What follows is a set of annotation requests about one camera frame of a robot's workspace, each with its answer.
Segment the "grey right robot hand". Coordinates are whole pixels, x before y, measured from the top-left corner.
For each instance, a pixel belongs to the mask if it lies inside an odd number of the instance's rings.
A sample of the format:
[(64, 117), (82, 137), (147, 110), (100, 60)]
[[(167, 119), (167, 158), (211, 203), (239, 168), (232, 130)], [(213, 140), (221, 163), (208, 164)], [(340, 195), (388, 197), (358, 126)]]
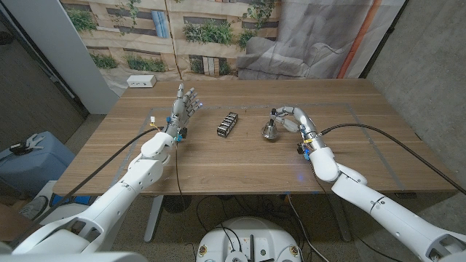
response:
[(312, 160), (313, 156), (317, 156), (315, 151), (326, 147), (314, 122), (300, 108), (290, 106), (273, 108), (269, 118), (262, 135), (268, 140), (274, 140), (278, 136), (277, 122), (289, 132), (300, 132), (303, 143), (299, 144), (298, 152), (303, 154), (306, 160)]

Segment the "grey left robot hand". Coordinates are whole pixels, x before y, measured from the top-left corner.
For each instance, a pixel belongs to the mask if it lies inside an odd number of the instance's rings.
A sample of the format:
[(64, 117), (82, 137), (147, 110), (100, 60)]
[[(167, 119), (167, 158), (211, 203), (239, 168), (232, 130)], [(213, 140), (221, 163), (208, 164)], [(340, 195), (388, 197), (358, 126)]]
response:
[(186, 138), (186, 126), (189, 123), (189, 119), (201, 107), (202, 103), (200, 99), (197, 98), (195, 88), (192, 87), (187, 92), (184, 92), (184, 85), (180, 83), (170, 117), (167, 118), (167, 125), (162, 131), (171, 135), (177, 141)]

